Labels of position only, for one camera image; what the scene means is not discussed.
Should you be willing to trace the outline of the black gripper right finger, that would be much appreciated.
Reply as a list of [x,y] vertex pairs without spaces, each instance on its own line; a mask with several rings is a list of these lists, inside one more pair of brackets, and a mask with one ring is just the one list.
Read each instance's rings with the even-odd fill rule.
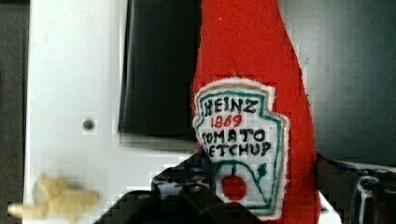
[[396,177],[384,168],[357,168],[317,154],[319,192],[343,224],[396,224]]

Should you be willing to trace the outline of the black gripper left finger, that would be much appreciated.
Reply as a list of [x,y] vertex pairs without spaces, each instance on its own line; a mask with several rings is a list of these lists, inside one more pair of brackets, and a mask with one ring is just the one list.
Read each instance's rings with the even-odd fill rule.
[[150,190],[120,197],[93,224],[263,224],[246,207],[213,190],[211,162],[203,151],[156,175]]

